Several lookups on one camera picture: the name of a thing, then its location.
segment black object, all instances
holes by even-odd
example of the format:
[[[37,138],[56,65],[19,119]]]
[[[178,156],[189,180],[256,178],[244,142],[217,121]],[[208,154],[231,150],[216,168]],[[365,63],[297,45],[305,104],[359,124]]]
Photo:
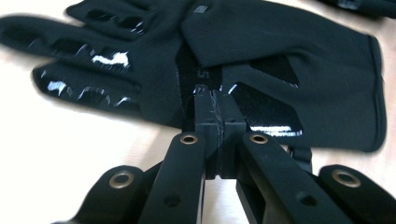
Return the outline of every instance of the black object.
[[[373,16],[396,19],[395,0],[320,0],[327,1],[338,7],[359,11]]]
[[[359,172],[336,165],[313,176],[271,136],[241,132],[246,124],[239,122],[242,115],[232,96],[204,91],[195,96],[195,107],[200,108],[195,132],[174,137],[162,164],[144,173],[145,183],[136,168],[114,168],[93,186],[84,209],[62,223],[102,223],[96,221],[102,214],[115,220],[106,223],[201,223],[205,177],[213,173],[237,179],[236,190],[250,223],[395,223],[396,201]],[[213,107],[218,109],[215,118]],[[213,125],[217,133],[207,131]],[[216,166],[210,165],[213,153]],[[131,181],[134,175],[137,181]],[[147,198],[145,203],[133,197],[137,192],[132,189],[142,188],[147,189],[140,195]],[[98,190],[102,193],[91,197]],[[114,210],[119,200],[130,200],[129,206],[142,211],[140,217],[122,219],[130,217],[129,206]]]
[[[66,12],[86,25],[0,20],[1,43],[59,59],[34,71],[50,96],[181,128],[205,85],[281,144],[374,151],[384,140],[372,36],[258,0],[87,0]]]

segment white surface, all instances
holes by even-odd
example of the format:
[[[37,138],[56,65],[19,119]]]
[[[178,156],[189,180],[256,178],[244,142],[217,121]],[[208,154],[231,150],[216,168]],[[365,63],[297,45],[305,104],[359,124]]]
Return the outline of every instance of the white surface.
[[[78,1],[0,3],[0,16],[27,12],[59,20]],[[379,39],[384,55],[388,138],[374,154],[315,150],[317,171],[340,163],[367,174],[396,195],[396,21],[373,20],[317,1],[277,1],[303,7]],[[147,170],[163,159],[179,130],[54,101],[41,94],[31,70],[46,59],[0,46],[0,223],[51,223],[71,218],[106,170],[126,164]],[[207,181],[204,223],[247,223],[234,181]]]

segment glove finger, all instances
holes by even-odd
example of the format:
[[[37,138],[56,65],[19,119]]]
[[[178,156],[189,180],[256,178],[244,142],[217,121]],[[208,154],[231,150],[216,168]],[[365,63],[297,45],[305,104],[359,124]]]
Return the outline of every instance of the glove finger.
[[[2,18],[0,43],[121,76],[132,72],[129,52],[120,49],[126,42],[57,21],[25,16]]]
[[[126,79],[60,62],[35,68],[33,78],[51,97],[117,114],[140,113],[141,87]]]
[[[116,0],[85,0],[66,13],[101,33],[128,40],[145,33],[150,21],[147,8]]]

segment tabletop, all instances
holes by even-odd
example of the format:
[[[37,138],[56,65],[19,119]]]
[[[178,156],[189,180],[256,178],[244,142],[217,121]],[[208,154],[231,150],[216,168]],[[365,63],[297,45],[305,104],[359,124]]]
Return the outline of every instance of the tabletop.
[[[77,0],[13,0],[12,13],[72,21],[64,9]],[[383,55],[388,130],[374,153],[313,148],[313,167],[343,164],[396,196],[396,21],[351,13],[315,0],[277,0],[376,36]],[[106,170],[147,170],[161,161],[180,130],[55,101],[35,87],[32,69],[49,59],[0,46],[0,223],[51,223],[71,218]],[[248,223],[234,180],[206,181],[204,223]]]

